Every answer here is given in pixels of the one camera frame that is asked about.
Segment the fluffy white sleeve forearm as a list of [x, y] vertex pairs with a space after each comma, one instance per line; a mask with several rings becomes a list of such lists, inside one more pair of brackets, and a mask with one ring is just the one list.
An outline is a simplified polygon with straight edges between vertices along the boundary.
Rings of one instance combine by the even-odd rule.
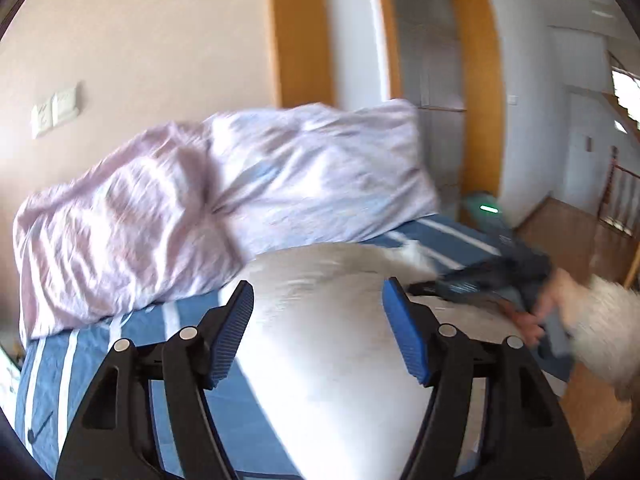
[[620, 400], [639, 399], [639, 294], [593, 278], [572, 328], [576, 358]]

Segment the person's right hand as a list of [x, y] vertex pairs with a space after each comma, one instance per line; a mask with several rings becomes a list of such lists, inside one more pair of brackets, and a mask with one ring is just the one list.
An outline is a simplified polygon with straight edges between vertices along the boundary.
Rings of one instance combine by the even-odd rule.
[[559, 315], [564, 330], [571, 333], [577, 326], [580, 310], [588, 304], [589, 296], [586, 286], [576, 282], [567, 271], [556, 269], [542, 286], [532, 313], [518, 311], [512, 302], [506, 300], [499, 302], [499, 310], [518, 329], [524, 344], [535, 348], [544, 336], [542, 323], [552, 313]]

